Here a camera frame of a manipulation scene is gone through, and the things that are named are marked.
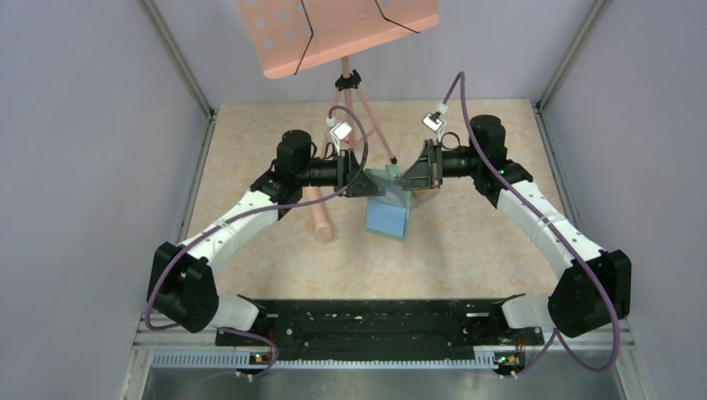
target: purple cable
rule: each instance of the purple cable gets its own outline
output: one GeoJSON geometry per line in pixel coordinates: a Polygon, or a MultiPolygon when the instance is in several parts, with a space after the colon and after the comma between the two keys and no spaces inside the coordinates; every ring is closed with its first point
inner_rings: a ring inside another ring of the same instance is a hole
{"type": "MultiPolygon", "coordinates": [[[[368,138],[368,135],[366,134],[366,130],[364,129],[364,125],[361,123],[361,121],[359,120],[359,118],[356,117],[356,114],[354,114],[353,111],[351,111],[351,110],[349,110],[348,108],[343,107],[343,106],[333,106],[333,107],[331,107],[331,108],[329,109],[329,111],[328,111],[328,116],[329,116],[329,117],[332,117],[334,110],[342,110],[342,111],[344,111],[345,113],[347,113],[347,114],[351,117],[351,119],[353,119],[353,121],[356,123],[356,125],[359,127],[359,131],[361,132],[361,137],[362,137],[363,140],[364,140],[364,153],[361,155],[361,166],[360,166],[359,169],[354,173],[354,175],[353,175],[353,177],[351,178],[351,181],[350,181],[350,182],[354,182],[354,181],[356,180],[356,178],[358,178],[359,175],[360,175],[361,173],[363,173],[364,167],[365,167],[365,165],[366,165],[366,161],[368,160],[368,156],[369,156],[369,138],[368,138]]],[[[227,224],[234,223],[235,221],[238,221],[238,220],[241,219],[241,218],[245,218],[245,217],[248,217],[248,216],[257,214],[257,213],[262,213],[262,212],[264,212],[264,211],[282,210],[282,209],[287,209],[287,208],[302,208],[302,207],[308,207],[308,206],[311,206],[311,205],[314,205],[314,204],[323,203],[323,202],[326,202],[326,201],[329,200],[329,199],[332,199],[332,198],[335,198],[335,197],[339,196],[340,194],[343,194],[344,192],[346,192],[346,189],[347,189],[347,188],[348,188],[348,184],[347,184],[346,186],[341,187],[341,188],[340,188],[339,190],[337,190],[336,192],[333,192],[333,193],[331,193],[331,194],[329,194],[329,195],[327,195],[327,196],[324,196],[324,197],[321,197],[321,198],[318,198],[318,199],[316,199],[316,200],[312,200],[312,201],[309,201],[309,202],[301,202],[301,203],[298,203],[298,204],[276,204],[276,205],[273,205],[273,206],[255,208],[255,209],[253,209],[253,210],[248,210],[248,211],[246,211],[246,212],[241,212],[240,214],[235,215],[235,216],[233,216],[233,217],[227,219],[227,220],[226,220],[226,223],[227,223],[227,224]]],[[[152,293],[150,293],[150,298],[149,298],[149,300],[148,300],[147,306],[145,307],[145,316],[144,316],[145,326],[148,327],[149,330],[151,330],[151,331],[162,331],[162,330],[165,330],[165,329],[175,328],[175,327],[178,326],[176,323],[170,323],[170,324],[168,324],[168,325],[162,325],[162,326],[160,326],[160,327],[154,326],[154,325],[152,324],[151,315],[152,315],[154,303],[155,303],[155,300],[157,299],[157,295],[158,295],[158,293],[159,293],[159,290],[160,290],[160,288],[162,288],[162,285],[164,284],[164,281],[167,279],[167,275],[169,275],[169,273],[172,271],[172,269],[173,269],[174,266],[177,264],[177,262],[179,261],[179,259],[180,259],[181,257],[183,257],[184,254],[186,254],[189,250],[191,250],[192,248],[194,248],[194,246],[196,246],[197,244],[201,243],[203,240],[205,240],[206,238],[208,238],[209,236],[211,236],[213,233],[217,232],[219,229],[221,229],[221,226],[212,227],[211,229],[209,229],[209,230],[207,230],[206,232],[202,233],[199,237],[197,237],[196,239],[194,239],[191,243],[189,243],[189,244],[187,244],[186,246],[182,247],[182,249],[179,250],[179,252],[177,252],[177,254],[175,254],[174,257],[172,257],[171,260],[169,260],[169,262],[167,263],[167,266],[164,268],[164,271],[162,271],[162,274],[159,276],[158,280],[155,282],[155,286],[154,286],[154,288],[153,288],[152,293]]],[[[254,334],[254,333],[250,333],[250,332],[245,332],[245,331],[241,331],[241,330],[238,330],[238,329],[234,329],[234,328],[232,328],[232,327],[220,327],[219,330],[224,331],[224,332],[228,332],[228,333],[232,333],[232,334],[234,334],[234,335],[243,336],[243,337],[246,337],[246,338],[257,339],[257,340],[259,340],[259,341],[261,341],[261,342],[263,342],[263,343],[268,344],[270,347],[273,348],[273,359],[270,360],[270,362],[268,363],[268,366],[267,366],[262,372],[259,372],[259,373],[257,373],[255,376],[253,376],[254,378],[255,378],[256,376],[260,376],[261,374],[263,374],[263,373],[265,373],[266,371],[268,371],[268,370],[273,366],[273,364],[275,364],[275,362],[277,361],[278,355],[279,355],[278,347],[275,346],[275,343],[269,341],[267,338],[262,337],[262,336],[259,336],[259,335],[256,335],[256,334],[254,334]]],[[[221,376],[221,375],[224,375],[224,373],[223,373],[223,372],[220,372],[219,375],[214,374],[214,375],[212,375],[212,376],[210,376],[210,377],[205,378],[203,381],[209,380],[210,378],[215,378],[216,376],[221,376]]]]}
{"type": "MultiPolygon", "coordinates": [[[[587,276],[589,277],[589,280],[592,281],[594,286],[597,289],[597,292],[599,292],[599,296],[601,297],[602,300],[604,300],[604,304],[607,307],[607,310],[609,311],[609,318],[611,319],[611,328],[614,333],[614,341],[612,344],[611,348],[611,355],[609,356],[609,360],[606,362],[601,367],[593,367],[586,363],[584,360],[582,360],[581,357],[577,353],[575,353],[571,348],[569,348],[567,342],[564,340],[562,337],[562,334],[559,332],[559,330],[556,328],[553,331],[553,336],[557,336],[559,339],[559,342],[562,343],[562,346],[564,347],[565,350],[567,350],[567,353],[569,354],[570,357],[572,357],[579,365],[582,367],[590,370],[593,373],[603,373],[605,371],[608,371],[614,366],[614,363],[616,363],[616,359],[619,357],[619,347],[620,347],[620,341],[621,341],[621,328],[619,326],[619,316],[616,315],[616,310],[614,309],[614,305],[611,302],[611,298],[609,298],[609,294],[606,292],[604,289],[604,286],[601,284],[599,279],[597,278],[596,274],[594,274],[594,271],[589,267],[587,262],[582,259],[582,257],[577,253],[576,250],[574,250],[574,247],[572,247],[571,244],[569,244],[569,241],[562,235],[562,233],[558,230],[558,228],[545,216],[543,213],[538,210],[536,206],[534,206],[531,202],[525,199],[518,190],[515,189],[506,179],[503,175],[501,175],[494,165],[489,161],[489,159],[486,157],[484,154],[484,150],[481,148],[479,145],[479,141],[476,139],[476,135],[474,134],[474,130],[471,127],[471,120],[469,119],[469,110],[467,110],[466,107],[466,93],[465,93],[465,85],[466,85],[466,77],[464,75],[464,71],[459,72],[457,74],[457,77],[454,79],[454,82],[452,83],[452,87],[449,89],[447,92],[447,96],[444,98],[443,103],[446,104],[447,101],[449,100],[449,97],[452,94],[452,91],[454,90],[454,87],[456,87],[457,82],[461,81],[461,86],[459,87],[459,92],[460,92],[460,101],[462,105],[462,114],[464,115],[464,123],[466,124],[466,129],[469,131],[469,139],[471,140],[471,143],[474,145],[474,149],[476,150],[476,153],[479,155],[481,158],[481,161],[484,162],[484,165],[489,169],[489,171],[496,177],[496,179],[501,182],[501,184],[504,186],[504,188],[508,191],[510,191],[515,197],[520,200],[522,204],[524,204],[526,207],[530,209],[538,218],[540,218],[544,223],[547,224],[549,230],[555,235],[556,238],[562,243],[562,245],[567,248],[569,253],[574,257],[575,260],[579,263],[579,265],[584,269],[584,271],[587,273],[587,276]]],[[[549,348],[549,344],[552,343],[552,341],[548,341],[548,344],[545,345],[543,351],[540,352],[538,357],[535,358],[534,362],[544,354],[544,351],[549,348]]]]}

